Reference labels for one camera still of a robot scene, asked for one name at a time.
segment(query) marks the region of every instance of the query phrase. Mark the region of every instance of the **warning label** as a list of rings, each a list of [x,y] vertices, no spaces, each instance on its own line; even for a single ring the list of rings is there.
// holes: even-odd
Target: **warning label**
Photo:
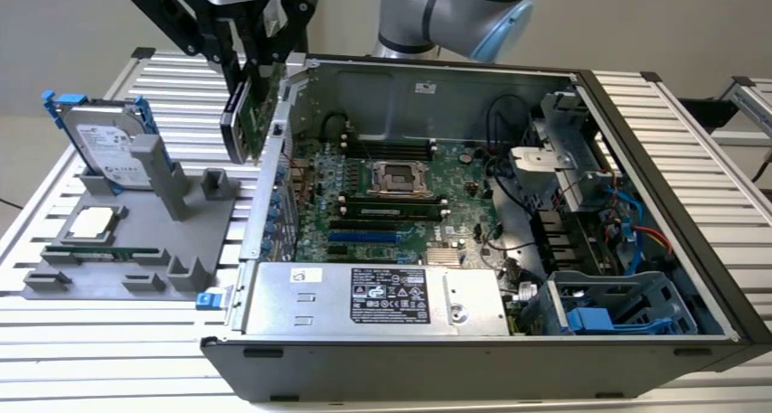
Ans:
[[[351,320],[356,324],[430,324],[424,270],[352,268]]]

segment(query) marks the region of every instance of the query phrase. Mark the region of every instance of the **pci express slot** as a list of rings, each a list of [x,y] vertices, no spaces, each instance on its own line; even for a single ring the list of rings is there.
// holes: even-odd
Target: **pci express slot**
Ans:
[[[338,264],[398,264],[396,259],[379,259],[379,258],[348,258],[348,246],[342,244],[331,244],[327,247],[327,262],[334,262]]]
[[[396,244],[396,232],[331,232],[327,236],[330,243],[379,243]]]
[[[396,226],[386,221],[330,221],[331,230],[379,230],[394,232]]]

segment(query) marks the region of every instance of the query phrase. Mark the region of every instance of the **white wall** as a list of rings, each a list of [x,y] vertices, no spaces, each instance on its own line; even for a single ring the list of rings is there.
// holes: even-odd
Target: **white wall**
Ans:
[[[654,70],[684,95],[772,76],[770,0],[534,0],[505,63]],[[315,52],[370,52],[379,0],[322,0]],[[45,89],[99,95],[137,45],[172,48],[129,0],[0,0],[0,114],[40,114]]]

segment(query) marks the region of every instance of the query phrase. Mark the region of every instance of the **aluminum rail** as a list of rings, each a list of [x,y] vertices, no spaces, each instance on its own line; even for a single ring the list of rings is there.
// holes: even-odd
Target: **aluminum rail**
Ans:
[[[772,234],[765,214],[693,137],[664,88],[639,75],[597,73],[670,185],[725,260],[756,310],[772,321]],[[256,167],[228,163],[217,114],[224,82],[205,61],[177,53],[132,60],[107,93],[144,95],[160,134],[187,174],[224,167],[241,179],[219,258],[217,283],[232,284]],[[0,290],[17,291],[53,238],[83,186],[81,162],[66,152],[28,209],[0,241]],[[251,405],[237,399],[203,357],[196,338],[221,327],[220,312],[195,312],[185,302],[26,301],[0,296],[0,405],[16,411],[605,411],[670,413],[772,411],[772,354],[724,373],[697,372],[637,399],[518,402],[294,403]],[[517,384],[517,373],[513,374]]]

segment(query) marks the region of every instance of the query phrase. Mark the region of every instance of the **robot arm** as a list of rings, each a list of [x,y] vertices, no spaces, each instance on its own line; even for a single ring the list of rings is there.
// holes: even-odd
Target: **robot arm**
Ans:
[[[220,67],[231,93],[244,73],[284,61],[303,41],[318,3],[282,0],[288,23],[278,35],[268,36],[263,13],[269,0],[181,0],[195,18],[180,0],[131,1],[187,54],[200,52]],[[473,61],[493,62],[519,39],[531,11],[530,0],[380,0],[372,55],[432,59],[443,48]],[[235,22],[247,55],[243,69],[232,51],[229,21]]]
[[[316,11],[318,0],[280,0],[287,23],[268,35],[264,11],[269,0],[131,0],[188,55],[201,53],[217,66],[228,91],[240,81],[252,81],[255,96],[267,94],[267,78],[259,68],[282,62],[303,41],[304,28]],[[229,22],[241,39],[245,64],[232,49]]]
[[[493,62],[515,45],[531,11],[530,0],[380,0],[372,55],[432,59],[443,48]]]

